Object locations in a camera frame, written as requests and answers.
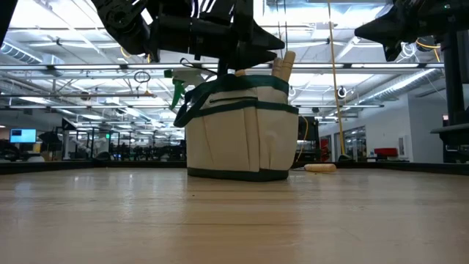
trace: canvas tote bag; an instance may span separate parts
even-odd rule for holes
[[[188,174],[286,179],[298,137],[298,109],[288,105],[288,91],[274,76],[225,75],[186,92],[174,125],[185,127]]]

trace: yellow pole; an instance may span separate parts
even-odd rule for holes
[[[342,114],[340,112],[339,106],[339,97],[337,95],[337,79],[336,79],[336,55],[334,54],[334,38],[332,35],[332,17],[330,16],[330,0],[328,0],[328,9],[329,9],[329,35],[330,35],[330,51],[332,56],[332,73],[334,76],[334,95],[336,98],[337,106],[337,117],[339,118],[339,131],[340,131],[340,148],[342,155],[345,154],[345,145],[344,145],[344,131],[342,130]]]

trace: wooden table surface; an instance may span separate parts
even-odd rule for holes
[[[0,263],[469,263],[469,177],[246,183],[184,169],[0,176]]]

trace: red object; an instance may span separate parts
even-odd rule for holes
[[[386,157],[397,157],[397,156],[399,156],[399,154],[397,152],[397,149],[392,148],[392,147],[389,147],[389,148],[384,147],[384,148],[374,149],[374,154],[382,155],[382,156],[386,156]]]

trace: bag pocket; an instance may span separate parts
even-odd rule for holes
[[[298,109],[283,103],[258,102],[260,169],[288,170],[295,158]]]

